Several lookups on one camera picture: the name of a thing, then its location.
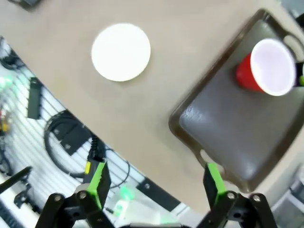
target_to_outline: tray rim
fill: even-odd
[[[195,157],[197,158],[198,162],[201,164],[201,166],[205,167],[207,164],[206,161],[202,158],[200,155],[200,151],[204,150],[204,147],[190,134],[188,134],[179,124],[180,117],[184,110],[191,104],[191,102],[197,97],[197,95],[201,92],[201,90],[208,84],[208,82],[216,75],[217,71],[225,64],[225,62],[228,60],[228,58],[231,56],[231,54],[234,52],[234,50],[237,48],[237,46],[240,44],[240,42],[243,40],[243,36],[248,33],[251,28],[260,20],[266,21],[271,28],[274,29],[274,32],[283,40],[286,36],[291,35],[295,37],[292,33],[285,30],[281,24],[274,18],[274,16],[268,12],[266,9],[259,9],[247,22],[247,24],[237,33],[233,41],[228,45],[228,47],[222,52],[220,57],[214,62],[214,64],[211,66],[211,68],[206,72],[203,73],[202,78],[199,80],[199,82],[190,90],[190,92],[186,95],[186,97],[181,101],[181,103],[178,105],[178,107],[173,111],[173,113],[169,117],[169,129],[170,131],[180,140],[182,141],[187,147],[190,148],[190,150],[193,152]],[[304,113],[304,107],[302,108],[299,113]],[[298,123],[299,121],[294,121],[292,126],[287,130],[288,133],[286,134],[286,137],[280,141],[279,144],[282,144],[284,142],[284,146],[286,150],[280,154],[280,158],[285,154],[285,152],[288,150],[294,139],[296,138],[297,134],[301,130],[302,126],[304,125],[304,120],[301,121],[301,123]],[[250,181],[244,182],[240,179],[238,179],[236,176],[234,176],[232,173],[229,173],[225,170],[225,172],[222,173],[222,177],[226,181],[230,181],[237,185],[242,192],[248,193],[253,191],[257,188],[257,186],[262,182],[262,180],[271,172],[271,170],[275,167],[277,162],[269,161],[270,164],[266,167],[262,167],[261,170],[253,177],[253,183],[250,183]],[[266,175],[263,175],[262,178],[259,178],[259,173],[266,172]]]

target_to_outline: tray handle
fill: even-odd
[[[300,41],[300,39],[299,39],[296,35],[294,35],[294,34],[291,33],[291,32],[285,31],[285,37],[283,38],[283,42],[285,43],[285,45],[288,47],[288,49],[289,49],[289,50],[291,51],[291,53],[293,54],[294,59],[296,60],[296,62],[301,62],[301,61],[303,61],[303,59],[302,59],[302,60],[299,60],[299,59],[297,58],[297,54],[296,54],[296,51],[294,50],[294,48],[293,48],[290,44],[288,44],[288,43],[286,42],[285,38],[287,38],[287,37],[291,37],[293,40],[296,41],[296,43],[299,45],[299,47],[300,47],[300,49],[301,49],[301,51],[302,51],[303,56],[304,56],[304,44]]]

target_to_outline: green strip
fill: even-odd
[[[218,194],[216,196],[216,199],[215,199],[215,203],[217,203],[218,199],[219,199],[219,196],[221,196],[222,194],[224,194],[226,192],[226,188],[225,188],[225,185],[224,185],[224,181],[219,173],[219,170],[218,170],[218,167],[216,164],[214,163],[208,163],[208,168],[209,168],[209,171],[210,171],[210,174],[215,182],[215,185],[217,187],[217,191],[218,191]]]
[[[105,163],[99,163],[99,165],[97,166],[97,169],[94,173],[94,176],[89,184],[89,187],[87,188],[87,192],[95,198],[96,203],[100,209],[102,209],[102,206],[101,206],[101,203],[100,203],[100,200],[98,197],[97,187],[100,182],[101,174],[104,169],[104,166],[105,166]]]

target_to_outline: beige table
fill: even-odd
[[[274,0],[42,0],[33,12],[2,0],[0,34],[54,96],[101,139],[203,213],[209,208],[202,185],[204,169],[171,134],[168,119],[261,7],[304,41]],[[90,57],[97,34],[118,22],[141,27],[152,47],[142,75],[124,83],[102,78]],[[299,153],[300,141],[258,190],[267,192],[277,183]]]

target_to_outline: brown tray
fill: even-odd
[[[258,41],[287,36],[300,42],[259,10],[169,119],[172,133],[202,166],[204,150],[224,168],[223,179],[243,192],[258,186],[302,128],[304,88],[280,97],[250,92],[237,85],[236,66]]]

